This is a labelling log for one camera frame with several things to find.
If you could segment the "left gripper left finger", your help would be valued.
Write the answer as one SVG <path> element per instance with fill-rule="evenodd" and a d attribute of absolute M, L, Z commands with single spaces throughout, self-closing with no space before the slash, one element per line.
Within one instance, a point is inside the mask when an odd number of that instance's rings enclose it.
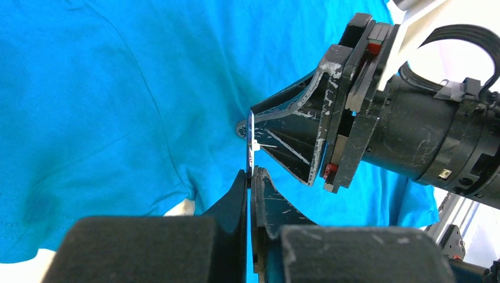
<path fill-rule="evenodd" d="M 205 213 L 214 218 L 209 282 L 245 282 L 247 267 L 247 176 L 240 170 L 230 189 Z"/>

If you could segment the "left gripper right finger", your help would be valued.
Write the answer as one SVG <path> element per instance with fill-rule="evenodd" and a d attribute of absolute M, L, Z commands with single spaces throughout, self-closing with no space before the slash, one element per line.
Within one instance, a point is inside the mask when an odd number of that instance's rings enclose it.
<path fill-rule="evenodd" d="M 255 167 L 251 179 L 251 239 L 254 273 L 259 282 L 284 282 L 281 228 L 313 225 L 275 187 L 269 171 Z"/>

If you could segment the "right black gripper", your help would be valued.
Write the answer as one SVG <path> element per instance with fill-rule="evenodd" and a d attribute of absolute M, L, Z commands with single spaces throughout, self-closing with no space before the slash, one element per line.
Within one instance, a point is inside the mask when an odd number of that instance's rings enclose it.
<path fill-rule="evenodd" d="M 302 184 L 319 172 L 328 192 L 351 185 L 380 118 L 373 99 L 398 29 L 356 13 L 318 70 L 251 107 L 255 140 Z"/>

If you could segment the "blue t-shirt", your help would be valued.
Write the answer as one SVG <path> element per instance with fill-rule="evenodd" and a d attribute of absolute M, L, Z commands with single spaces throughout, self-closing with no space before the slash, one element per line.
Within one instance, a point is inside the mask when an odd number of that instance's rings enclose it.
<path fill-rule="evenodd" d="M 250 106 L 388 1 L 2 1 L 1 281 L 40 282 L 101 215 L 200 214 Z"/>

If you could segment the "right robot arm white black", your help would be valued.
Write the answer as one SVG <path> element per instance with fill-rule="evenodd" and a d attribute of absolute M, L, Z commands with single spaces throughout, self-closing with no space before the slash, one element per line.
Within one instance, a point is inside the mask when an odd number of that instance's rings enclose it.
<path fill-rule="evenodd" d="M 439 86 L 407 64 L 379 90 L 399 27 L 357 13 L 314 71 L 240 121 L 299 182 L 336 193 L 364 161 L 499 208 L 499 95 L 478 80 Z"/>

